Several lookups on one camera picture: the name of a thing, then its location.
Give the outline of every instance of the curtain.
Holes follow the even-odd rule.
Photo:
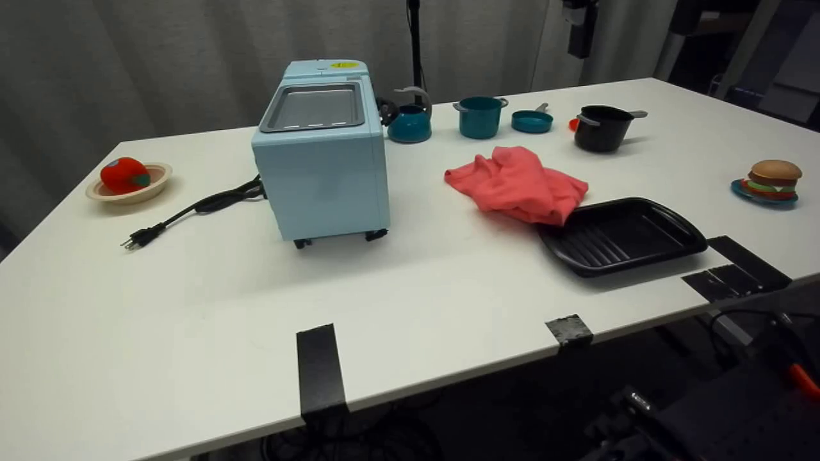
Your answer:
[[[422,0],[437,104],[653,74],[677,0],[601,0],[593,56],[562,0]],[[0,0],[0,248],[121,141],[253,125],[292,59],[410,86],[405,0]]]

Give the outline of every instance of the burger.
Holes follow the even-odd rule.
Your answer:
[[[802,171],[798,164],[782,159],[765,159],[750,168],[745,179],[741,179],[741,191],[754,200],[794,203],[794,187],[799,177]]]

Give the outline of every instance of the cup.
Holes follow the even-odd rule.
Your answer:
[[[503,118],[504,98],[466,98],[453,107],[461,113],[458,132],[465,138],[493,138]]]
[[[584,106],[579,113],[574,145],[584,152],[613,154],[620,150],[625,132],[635,118],[645,118],[645,111]]]

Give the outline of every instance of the power cord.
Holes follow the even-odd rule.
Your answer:
[[[144,248],[187,216],[211,216],[211,212],[225,210],[235,203],[253,200],[253,197],[265,197],[265,187],[262,187],[258,177],[253,177],[252,183],[246,183],[235,191],[225,191],[225,192],[203,197],[201,203],[184,207],[183,212],[178,212],[152,229],[142,229],[142,232],[132,233],[132,239],[123,242],[123,247],[132,252]]]

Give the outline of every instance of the black cup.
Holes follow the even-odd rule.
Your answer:
[[[625,113],[611,106],[584,106],[574,145],[584,152],[611,154],[618,152],[634,118],[645,118],[643,111]]]

